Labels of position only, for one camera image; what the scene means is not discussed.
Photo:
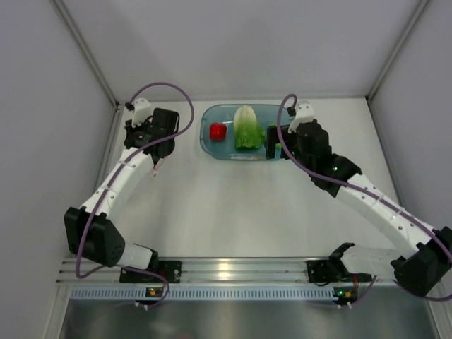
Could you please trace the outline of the pale green fake cabbage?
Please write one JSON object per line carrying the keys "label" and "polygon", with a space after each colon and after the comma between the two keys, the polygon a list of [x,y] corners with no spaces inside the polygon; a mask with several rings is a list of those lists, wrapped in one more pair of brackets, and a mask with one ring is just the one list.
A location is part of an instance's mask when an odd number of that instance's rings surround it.
{"label": "pale green fake cabbage", "polygon": [[237,150],[259,149],[266,136],[255,111],[248,105],[241,106],[234,114],[234,146]]}

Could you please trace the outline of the clear zip bag orange seal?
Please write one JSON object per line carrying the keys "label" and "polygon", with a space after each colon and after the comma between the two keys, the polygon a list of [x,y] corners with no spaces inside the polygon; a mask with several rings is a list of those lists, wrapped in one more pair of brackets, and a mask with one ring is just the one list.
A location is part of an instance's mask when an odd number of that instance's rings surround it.
{"label": "clear zip bag orange seal", "polygon": [[162,164],[165,161],[165,157],[161,158],[157,161],[157,163],[154,165],[153,169],[152,169],[152,174],[154,177],[156,177],[158,175],[159,169],[161,168]]}

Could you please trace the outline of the red fake food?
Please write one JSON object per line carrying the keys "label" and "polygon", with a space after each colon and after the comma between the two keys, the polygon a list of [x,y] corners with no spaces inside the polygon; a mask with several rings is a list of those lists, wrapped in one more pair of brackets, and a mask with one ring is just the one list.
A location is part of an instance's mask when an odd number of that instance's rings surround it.
{"label": "red fake food", "polygon": [[227,135],[227,125],[214,122],[209,126],[209,139],[215,142],[223,142]]}

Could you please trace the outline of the green fake vegetable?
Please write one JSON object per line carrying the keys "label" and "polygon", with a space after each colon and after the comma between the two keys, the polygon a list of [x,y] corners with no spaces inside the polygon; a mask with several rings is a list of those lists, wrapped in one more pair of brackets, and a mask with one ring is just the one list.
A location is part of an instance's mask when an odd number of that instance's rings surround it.
{"label": "green fake vegetable", "polygon": [[[271,123],[271,124],[269,124],[268,125],[269,127],[276,127],[277,126],[277,124],[276,123]],[[281,149],[282,148],[282,145],[281,145],[281,143],[276,143],[275,144],[275,147],[277,148],[277,149]]]}

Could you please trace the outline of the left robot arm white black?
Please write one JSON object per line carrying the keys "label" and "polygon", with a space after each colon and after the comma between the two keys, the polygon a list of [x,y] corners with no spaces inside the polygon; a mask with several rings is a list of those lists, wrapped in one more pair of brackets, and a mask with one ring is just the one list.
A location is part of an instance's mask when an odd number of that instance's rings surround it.
{"label": "left robot arm white black", "polygon": [[179,113],[162,108],[145,110],[138,126],[125,122],[126,137],[119,161],[95,193],[80,208],[70,207],[64,214],[69,251],[101,266],[129,266],[144,282],[159,275],[158,253],[147,247],[128,243],[115,223],[138,183],[156,164],[170,155],[174,139],[140,151],[139,148],[171,136],[179,130]]}

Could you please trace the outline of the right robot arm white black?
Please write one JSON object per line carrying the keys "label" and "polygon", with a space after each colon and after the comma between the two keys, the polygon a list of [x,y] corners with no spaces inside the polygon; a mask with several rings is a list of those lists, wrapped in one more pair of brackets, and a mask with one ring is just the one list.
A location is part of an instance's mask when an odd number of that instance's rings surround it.
{"label": "right robot arm white black", "polygon": [[362,169],[332,151],[329,135],[316,119],[271,125],[266,156],[291,160],[313,184],[358,212],[394,246],[392,250],[343,244],[331,254],[331,275],[347,280],[354,273],[395,280],[407,292],[426,297],[451,269],[451,228],[420,221],[374,186]]}

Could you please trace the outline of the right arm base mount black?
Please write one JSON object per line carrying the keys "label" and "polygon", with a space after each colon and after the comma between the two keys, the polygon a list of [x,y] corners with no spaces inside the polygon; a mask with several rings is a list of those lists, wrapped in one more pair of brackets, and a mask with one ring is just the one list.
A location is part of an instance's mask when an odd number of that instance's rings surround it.
{"label": "right arm base mount black", "polygon": [[347,282],[351,277],[341,262],[330,259],[307,261],[307,273],[309,282],[317,285]]}

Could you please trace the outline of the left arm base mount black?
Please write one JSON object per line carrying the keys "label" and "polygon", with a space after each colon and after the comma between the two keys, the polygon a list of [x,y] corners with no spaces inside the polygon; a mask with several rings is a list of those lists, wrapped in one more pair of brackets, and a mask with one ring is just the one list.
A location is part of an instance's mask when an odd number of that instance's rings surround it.
{"label": "left arm base mount black", "polygon": [[[157,260],[152,263],[148,269],[157,275],[165,278],[169,283],[179,283],[182,273],[182,262],[173,260]],[[132,270],[122,268],[120,283],[161,283],[161,279],[154,276],[138,273]]]}

